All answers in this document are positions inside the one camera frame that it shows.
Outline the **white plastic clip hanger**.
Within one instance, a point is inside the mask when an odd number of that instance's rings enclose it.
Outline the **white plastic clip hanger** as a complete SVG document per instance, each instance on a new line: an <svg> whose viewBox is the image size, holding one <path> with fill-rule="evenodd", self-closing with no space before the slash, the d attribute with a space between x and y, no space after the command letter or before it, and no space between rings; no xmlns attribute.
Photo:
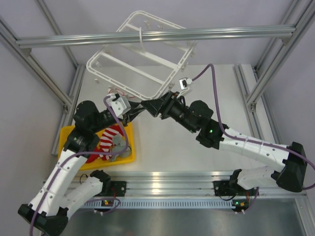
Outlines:
<svg viewBox="0 0 315 236"><path fill-rule="evenodd" d="M97 82L146 100L175 86L196 45L196 41L104 45L87 61L86 69Z"/></svg>

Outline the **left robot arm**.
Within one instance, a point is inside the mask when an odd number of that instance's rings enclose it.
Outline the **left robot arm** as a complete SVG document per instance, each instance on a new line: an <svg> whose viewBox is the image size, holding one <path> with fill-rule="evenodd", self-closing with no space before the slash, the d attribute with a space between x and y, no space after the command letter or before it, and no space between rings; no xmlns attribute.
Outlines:
<svg viewBox="0 0 315 236"><path fill-rule="evenodd" d="M68 135L61 155L38 194L22 204L18 214L30 225L29 234L38 229L47 236L59 236L73 214L96 195L111 191L111 177L93 171L87 180L67 194L73 178L91 155L120 155L120 151L96 151L97 133L117 124L121 129L145 110L143 103L128 101L117 94L104 98L106 110L100 112L92 101L81 102L74 114L75 126Z"/></svg>

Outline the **grey sock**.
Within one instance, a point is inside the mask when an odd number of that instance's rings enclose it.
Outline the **grey sock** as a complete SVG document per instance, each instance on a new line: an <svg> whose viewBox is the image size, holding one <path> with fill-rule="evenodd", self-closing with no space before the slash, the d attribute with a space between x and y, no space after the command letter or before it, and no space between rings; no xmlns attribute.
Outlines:
<svg viewBox="0 0 315 236"><path fill-rule="evenodd" d="M126 147L126 141L121 134L117 134L113 137L113 147L111 148L111 152L118 152L119 154L112 155L110 158L111 162L116 161L117 157L127 158L131 155L132 150L131 147L128 146L127 149L122 152L122 150Z"/></svg>

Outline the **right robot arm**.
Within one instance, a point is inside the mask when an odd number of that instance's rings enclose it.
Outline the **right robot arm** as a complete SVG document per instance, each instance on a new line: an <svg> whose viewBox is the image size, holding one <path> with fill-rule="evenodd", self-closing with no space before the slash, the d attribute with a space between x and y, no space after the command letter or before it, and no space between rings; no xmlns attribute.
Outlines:
<svg viewBox="0 0 315 236"><path fill-rule="evenodd" d="M214 112L205 102L196 100L187 106L171 91L160 98L142 101L141 105L152 116L172 118L191 133L197 133L196 140L207 148L237 153L264 164L264 167L233 172L229 188L235 195L273 184L295 193L304 189L307 161L300 143L276 145L243 135L212 119Z"/></svg>

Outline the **white translucent sock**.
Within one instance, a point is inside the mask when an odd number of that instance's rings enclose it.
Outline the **white translucent sock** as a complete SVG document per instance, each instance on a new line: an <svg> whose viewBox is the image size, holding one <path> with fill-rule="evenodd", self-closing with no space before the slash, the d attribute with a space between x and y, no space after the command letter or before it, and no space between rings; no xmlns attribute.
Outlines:
<svg viewBox="0 0 315 236"><path fill-rule="evenodd" d="M118 93L120 96L124 96L127 99L131 98L131 96L127 92L125 92L125 91L123 91L123 90L121 90L121 89L119 89L119 88L117 88L115 86L108 86L108 90L107 91L108 91L108 94L110 94L110 93Z"/></svg>

